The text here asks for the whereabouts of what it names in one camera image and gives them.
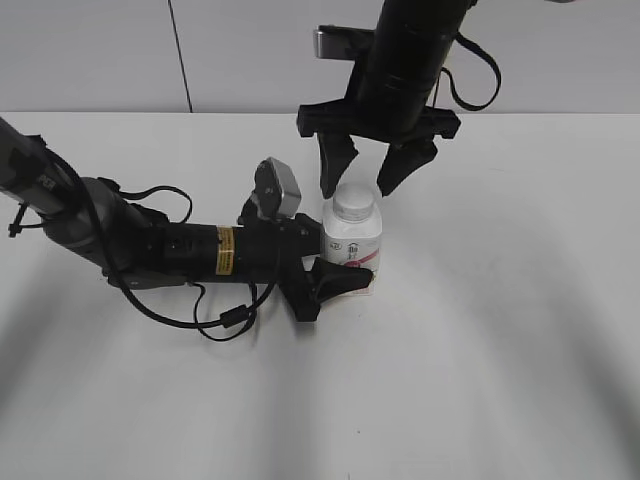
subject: bottle label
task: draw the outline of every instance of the bottle label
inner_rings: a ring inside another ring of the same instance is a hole
[[[371,295],[380,266],[380,237],[369,239],[335,239],[325,233],[323,257],[337,265],[366,268],[373,272],[373,280],[367,288],[350,292],[351,295]]]

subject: white table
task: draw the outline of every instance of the white table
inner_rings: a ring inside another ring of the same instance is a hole
[[[269,155],[320,212],[291,115],[4,117],[82,175],[186,189],[195,222],[233,224]],[[141,316],[39,231],[2,235],[0,478],[638,478],[638,132],[640,116],[465,117],[383,201],[373,297],[303,329],[277,294],[232,344]],[[373,184],[384,146],[358,147],[348,178]],[[3,222],[15,210],[0,199]],[[210,292],[212,315],[247,301]],[[188,320],[196,291],[140,296]]]

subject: cable clip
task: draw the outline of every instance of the cable clip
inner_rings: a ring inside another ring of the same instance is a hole
[[[22,230],[24,230],[22,219],[24,218],[24,214],[27,212],[27,208],[29,208],[28,203],[20,204],[20,208],[18,208],[16,218],[9,225],[9,238],[16,238],[19,234],[22,233]]]

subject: bottle cap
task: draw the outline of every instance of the bottle cap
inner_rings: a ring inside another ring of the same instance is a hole
[[[365,185],[344,183],[333,196],[333,211],[347,222],[362,222],[371,216],[374,202],[373,192]]]

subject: white bottle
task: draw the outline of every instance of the white bottle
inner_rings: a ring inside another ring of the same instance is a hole
[[[382,237],[382,216],[373,192],[357,183],[340,185],[333,199],[324,204],[322,226],[322,257],[338,265],[371,270],[371,285],[352,294],[372,294]]]

